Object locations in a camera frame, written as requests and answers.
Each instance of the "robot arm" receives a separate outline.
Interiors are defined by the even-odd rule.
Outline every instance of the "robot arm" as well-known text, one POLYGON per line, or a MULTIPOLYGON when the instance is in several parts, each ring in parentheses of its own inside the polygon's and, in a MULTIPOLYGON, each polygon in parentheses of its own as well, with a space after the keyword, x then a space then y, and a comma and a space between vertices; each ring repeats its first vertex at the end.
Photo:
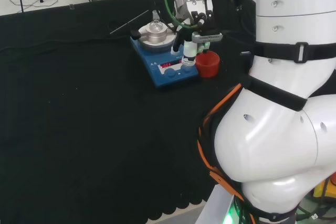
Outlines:
POLYGON ((184 45, 182 64, 194 65, 196 55, 207 51, 211 42, 220 41, 223 35, 216 31, 213 21, 213 5, 211 0, 175 0, 176 17, 173 20, 179 25, 172 47, 172 54, 184 45))

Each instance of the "black strap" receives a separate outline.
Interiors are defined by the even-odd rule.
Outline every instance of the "black strap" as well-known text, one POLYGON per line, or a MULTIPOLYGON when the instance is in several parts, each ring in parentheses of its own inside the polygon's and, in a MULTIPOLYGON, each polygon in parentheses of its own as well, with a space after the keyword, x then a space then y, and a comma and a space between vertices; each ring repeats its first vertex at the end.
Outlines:
POLYGON ((242 76, 240 83, 245 89, 254 94, 294 111, 301 111, 307 102, 307 99, 274 87, 249 75, 242 76))
POLYGON ((295 63, 306 63, 308 60, 335 58, 336 43, 309 45, 306 42, 298 42, 296 45, 290 45, 256 42, 253 53, 256 56, 265 58, 293 60, 295 63))

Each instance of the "black tablecloth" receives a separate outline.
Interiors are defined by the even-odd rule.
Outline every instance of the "black tablecloth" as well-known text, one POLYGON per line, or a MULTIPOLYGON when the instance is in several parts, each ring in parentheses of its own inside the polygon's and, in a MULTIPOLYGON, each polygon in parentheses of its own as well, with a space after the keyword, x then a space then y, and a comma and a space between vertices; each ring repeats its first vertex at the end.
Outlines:
MULTIPOLYGON (((230 0, 213 1, 221 28, 237 29, 230 0)), ((111 20, 113 27, 146 9, 153 0, 1 17, 0 48, 99 37, 111 20)), ((213 44, 216 78, 161 90, 128 38, 1 52, 1 224, 143 224, 206 200, 214 182, 198 154, 197 126, 247 71, 239 55, 247 49, 213 44)))

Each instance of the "green light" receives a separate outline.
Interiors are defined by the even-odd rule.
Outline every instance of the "green light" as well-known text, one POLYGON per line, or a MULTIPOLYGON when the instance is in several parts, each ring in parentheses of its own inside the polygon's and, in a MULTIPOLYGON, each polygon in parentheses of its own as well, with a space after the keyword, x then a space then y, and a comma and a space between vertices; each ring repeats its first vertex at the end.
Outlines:
POLYGON ((210 42, 205 43, 204 47, 205 47, 205 49, 209 49, 210 48, 210 42))
POLYGON ((230 213, 228 213, 227 216, 225 217, 223 224, 233 224, 233 219, 230 213))

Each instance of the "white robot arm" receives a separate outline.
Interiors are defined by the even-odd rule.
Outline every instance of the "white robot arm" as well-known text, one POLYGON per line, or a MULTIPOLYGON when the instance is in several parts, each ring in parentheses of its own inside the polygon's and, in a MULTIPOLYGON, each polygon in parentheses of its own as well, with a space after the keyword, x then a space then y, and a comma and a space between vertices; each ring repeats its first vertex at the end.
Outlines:
MULTIPOLYGON (((336 95, 310 98, 336 67, 336 3, 256 3, 261 50, 249 78, 257 88, 244 86, 223 117, 215 153, 254 207, 285 214, 336 171, 336 95), (303 108, 289 108, 289 101, 303 101, 303 108)), ((259 223, 293 224, 295 217, 259 223)))

